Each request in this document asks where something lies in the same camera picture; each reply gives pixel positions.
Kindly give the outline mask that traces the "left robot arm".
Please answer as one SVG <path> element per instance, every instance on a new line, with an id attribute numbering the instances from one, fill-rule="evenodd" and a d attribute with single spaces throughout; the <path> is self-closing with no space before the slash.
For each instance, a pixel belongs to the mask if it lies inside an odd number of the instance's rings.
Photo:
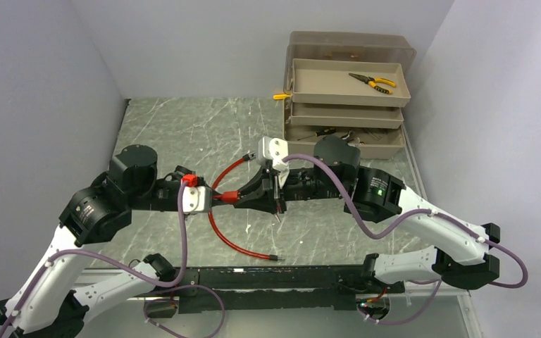
<path id="1" fill-rule="evenodd" d="M 161 178 L 157 160 L 151 147 L 130 145 L 90 186 L 72 196 L 27 281 L 12 297 L 0 300 L 0 337 L 76 337 L 105 310 L 150 291 L 166 295 L 182 281 L 186 262 L 174 267 L 155 253 L 131 268 L 101 254 L 102 247 L 131 223 L 135 210 L 177 213 L 181 248 L 187 249 L 185 198 L 198 177 L 177 168 Z M 120 266 L 120 274 L 75 288 L 94 260 Z"/>

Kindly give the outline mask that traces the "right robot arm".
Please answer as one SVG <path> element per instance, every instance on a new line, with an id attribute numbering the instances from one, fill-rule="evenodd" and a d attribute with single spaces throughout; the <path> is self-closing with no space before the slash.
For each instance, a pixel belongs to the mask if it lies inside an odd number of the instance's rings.
<path id="1" fill-rule="evenodd" d="M 368 254 L 360 273 L 368 292 L 405 280 L 441 280 L 465 290 L 493 284 L 499 259 L 490 253 L 499 242 L 497 225 L 472 225 L 432 205 L 400 179 L 360 164 L 361 153 L 344 139 L 328 135 L 311 155 L 291 154 L 283 139 L 259 142 L 259 171 L 239 188 L 235 208 L 283 213 L 290 201 L 342 199 L 363 233 L 381 239 L 402 229 L 428 243 L 426 249 L 399 254 Z"/>

